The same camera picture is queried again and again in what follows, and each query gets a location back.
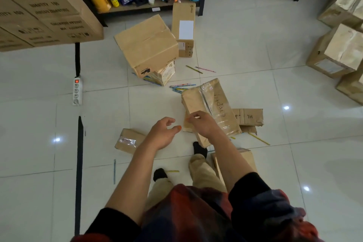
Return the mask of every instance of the white tile floor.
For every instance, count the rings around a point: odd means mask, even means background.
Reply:
[[[327,0],[206,0],[196,18],[193,58],[176,61],[172,83],[218,77],[232,107],[263,108],[251,148],[260,175],[302,206],[327,241],[361,241],[363,109],[334,89],[336,80],[304,66],[329,30],[316,20]],[[180,95],[137,79],[113,35],[150,15],[114,19],[106,39],[81,44],[84,105],[71,105],[74,46],[0,54],[0,240],[68,241],[74,234],[77,122],[85,129],[81,232],[115,188],[131,156],[114,148],[123,128],[148,132],[163,116],[182,124]],[[171,13],[163,13],[171,24]],[[217,73],[199,74],[185,65]],[[180,133],[154,169],[190,185],[193,134]]]

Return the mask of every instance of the black sock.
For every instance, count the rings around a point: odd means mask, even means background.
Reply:
[[[165,170],[162,168],[158,168],[157,170],[154,171],[154,182],[156,182],[157,179],[161,179],[161,178],[168,178],[168,176],[165,173]]]
[[[198,142],[193,142],[194,154],[202,154],[206,158],[207,148],[202,148]]]

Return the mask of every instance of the wrinkled cardboard box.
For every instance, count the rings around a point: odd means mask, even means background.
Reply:
[[[356,27],[363,22],[363,0],[330,0],[318,20],[335,27],[342,23]]]
[[[40,21],[70,43],[103,39],[103,26],[86,5],[79,15],[41,18]]]
[[[239,108],[233,109],[233,112],[239,125],[264,125],[263,109]]]
[[[339,24],[322,36],[306,65],[331,78],[339,78],[358,69],[363,59],[363,33]]]
[[[38,20],[0,23],[0,27],[34,47],[71,43],[69,40],[56,35]]]
[[[35,19],[27,10],[12,0],[0,0],[0,22],[18,22]]]
[[[175,61],[170,62],[165,68],[152,72],[149,77],[156,83],[165,86],[171,79],[171,76],[175,74]]]
[[[178,42],[160,15],[115,35],[115,40],[139,78],[159,71],[179,56]]]
[[[188,115],[199,110],[207,112],[215,119],[227,136],[241,133],[218,79],[185,90],[181,96],[181,102]],[[202,147],[206,148],[211,145],[208,139],[200,134],[196,133],[196,137]]]
[[[0,28],[0,52],[27,48],[33,48],[33,46]]]
[[[174,3],[171,32],[176,38],[180,57],[192,57],[194,47],[195,3]]]
[[[239,149],[239,151],[241,151],[242,157],[244,157],[244,159],[252,167],[253,171],[258,172],[257,167],[256,167],[256,163],[255,163],[254,158],[253,158],[252,151],[248,150],[248,149]],[[222,173],[221,173],[221,170],[220,170],[219,165],[218,165],[217,156],[216,156],[215,152],[211,154],[211,159],[212,159],[212,162],[213,162],[213,167],[214,167],[214,171],[216,173],[216,176],[219,177],[221,179],[222,183],[224,184],[224,180],[223,180]]]
[[[182,130],[184,132],[193,133],[193,125],[187,121],[187,118],[188,118],[188,113],[185,112]],[[242,132],[257,134],[256,126],[240,125],[240,129]]]
[[[363,62],[357,71],[343,76],[336,89],[363,105]]]
[[[136,148],[143,142],[145,135],[133,129],[124,128],[121,132],[120,138],[115,144],[115,148],[134,154]]]

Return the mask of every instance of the human hand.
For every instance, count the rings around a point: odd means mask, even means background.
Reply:
[[[213,119],[213,117],[203,111],[196,111],[191,113],[187,120],[194,126],[195,130],[199,134],[201,134],[208,140],[210,140],[214,135],[222,131],[216,121]]]
[[[151,128],[143,143],[147,143],[156,151],[167,147],[173,140],[175,134],[179,133],[181,130],[180,125],[176,125],[171,129],[167,128],[167,126],[170,126],[174,122],[175,119],[169,117],[164,117],[157,121],[157,123]]]

